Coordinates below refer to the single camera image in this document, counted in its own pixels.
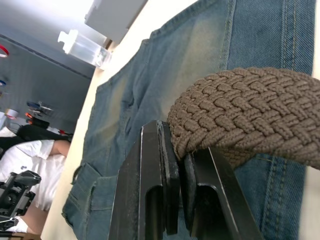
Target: denim fabric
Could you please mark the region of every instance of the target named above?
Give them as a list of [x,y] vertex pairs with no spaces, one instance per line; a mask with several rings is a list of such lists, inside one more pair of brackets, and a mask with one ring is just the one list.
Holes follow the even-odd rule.
[[235,175],[264,238],[298,239],[305,167],[260,153]]
[[[82,167],[62,214],[77,238],[107,239],[117,173],[140,128],[152,120],[165,121],[175,99],[198,78],[235,67],[283,67],[311,74],[314,7],[315,0],[200,0],[142,41],[129,63],[96,92]],[[253,159],[239,169],[238,180],[264,237],[288,234],[295,239],[303,190],[291,188],[289,166],[300,176],[295,179],[299,186],[304,167],[264,158],[271,158],[274,166],[258,164],[241,174]],[[283,161],[285,175],[275,167]],[[252,179],[259,176],[265,177],[257,196]],[[275,212],[280,208],[277,201],[296,214]],[[163,238],[187,236],[181,212],[178,235]]]

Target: white shirt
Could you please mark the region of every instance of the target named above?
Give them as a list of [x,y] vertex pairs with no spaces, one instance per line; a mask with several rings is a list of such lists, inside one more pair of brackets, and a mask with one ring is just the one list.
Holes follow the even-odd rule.
[[[30,141],[8,149],[0,160],[0,181],[5,182],[11,172],[19,174],[30,170],[40,175],[41,182],[31,188],[35,193],[33,204],[48,211],[55,196],[58,181],[64,168],[65,157],[61,154],[49,156],[54,140]],[[11,232],[27,232],[27,224],[17,217],[19,223]]]

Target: black metal clamp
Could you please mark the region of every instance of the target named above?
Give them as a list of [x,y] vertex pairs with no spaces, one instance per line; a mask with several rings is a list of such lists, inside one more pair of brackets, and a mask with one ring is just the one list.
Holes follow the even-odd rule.
[[141,129],[117,179],[109,240],[161,240],[178,232],[180,187],[185,225],[201,240],[262,240],[235,174],[213,148],[177,164],[169,125]]

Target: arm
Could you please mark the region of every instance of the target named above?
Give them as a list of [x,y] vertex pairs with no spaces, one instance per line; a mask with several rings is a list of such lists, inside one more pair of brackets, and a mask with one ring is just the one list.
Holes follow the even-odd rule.
[[65,140],[56,140],[53,143],[52,150],[50,152],[51,155],[61,154],[63,156],[67,156],[70,148],[70,142]]
[[44,229],[47,216],[47,211],[43,211],[31,204],[25,215],[20,217],[28,225],[27,233],[40,235]]

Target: black camera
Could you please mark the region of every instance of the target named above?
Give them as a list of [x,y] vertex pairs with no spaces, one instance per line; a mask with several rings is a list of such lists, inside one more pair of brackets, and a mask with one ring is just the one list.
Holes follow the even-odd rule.
[[36,194],[32,186],[39,184],[41,177],[30,170],[20,174],[12,172],[6,182],[0,182],[0,230],[16,226],[15,216],[26,214]]

